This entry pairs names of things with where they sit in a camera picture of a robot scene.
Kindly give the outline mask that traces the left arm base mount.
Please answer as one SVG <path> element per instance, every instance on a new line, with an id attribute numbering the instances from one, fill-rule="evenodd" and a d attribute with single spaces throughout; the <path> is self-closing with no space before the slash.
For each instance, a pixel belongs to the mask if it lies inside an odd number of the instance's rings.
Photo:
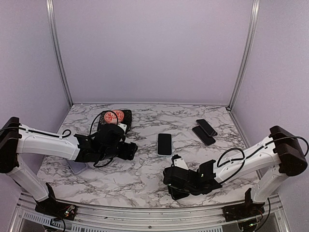
<path id="1" fill-rule="evenodd" d="M 62 219 L 74 220 L 77 212 L 77 206 L 69 203 L 57 203 L 56 205 L 43 208 L 39 205 L 36 205 L 35 211 Z"/>

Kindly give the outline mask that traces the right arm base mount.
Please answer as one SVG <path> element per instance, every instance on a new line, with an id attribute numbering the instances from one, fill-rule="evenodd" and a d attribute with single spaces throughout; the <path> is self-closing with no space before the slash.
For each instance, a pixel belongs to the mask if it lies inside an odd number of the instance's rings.
<path id="1" fill-rule="evenodd" d="M 226 222 L 254 217 L 265 212 L 263 204 L 246 206 L 245 203 L 225 206 L 222 210 Z"/>

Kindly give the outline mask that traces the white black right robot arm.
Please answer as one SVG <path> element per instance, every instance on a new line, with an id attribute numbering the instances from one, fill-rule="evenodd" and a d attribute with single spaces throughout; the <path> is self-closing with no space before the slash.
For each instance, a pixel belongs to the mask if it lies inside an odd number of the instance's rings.
<path id="1" fill-rule="evenodd" d="M 222 154 L 218 160 L 210 160 L 190 170 L 184 159 L 178 155 L 172 157 L 172 165 L 163 171 L 163 183 L 168 187 L 174 200 L 189 195 L 206 195 L 236 178 L 268 168 L 260 181 L 249 190 L 249 196 L 239 206 L 239 212 L 250 216 L 263 204 L 283 181 L 303 173 L 308 163 L 308 151 L 303 151 L 299 140 L 280 126 L 270 128 L 270 135 L 254 146 L 242 150 L 232 148 L 236 153 L 230 157 Z"/>

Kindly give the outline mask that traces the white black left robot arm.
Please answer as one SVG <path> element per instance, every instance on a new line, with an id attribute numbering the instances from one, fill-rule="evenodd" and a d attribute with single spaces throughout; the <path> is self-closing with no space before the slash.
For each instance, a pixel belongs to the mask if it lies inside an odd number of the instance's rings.
<path id="1" fill-rule="evenodd" d="M 30 193 L 37 206 L 51 215 L 61 211 L 52 187 L 41 182 L 21 158 L 23 153 L 55 156 L 80 163 L 92 162 L 95 167 L 103 160 L 133 160 L 138 146 L 125 142 L 125 128 L 105 124 L 91 135 L 55 134 L 36 130 L 10 118 L 0 130 L 0 172 L 10 176 Z"/>

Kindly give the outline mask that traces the black smartphone purple edge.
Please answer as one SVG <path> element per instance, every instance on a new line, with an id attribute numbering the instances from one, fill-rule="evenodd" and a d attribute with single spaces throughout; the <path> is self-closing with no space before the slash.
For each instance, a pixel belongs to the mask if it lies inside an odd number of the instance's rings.
<path id="1" fill-rule="evenodd" d="M 190 193 L 188 192 L 181 192 L 174 188 L 168 188 L 169 194 L 171 195 L 173 200 L 179 200 L 183 199 L 185 197 L 188 197 Z"/>

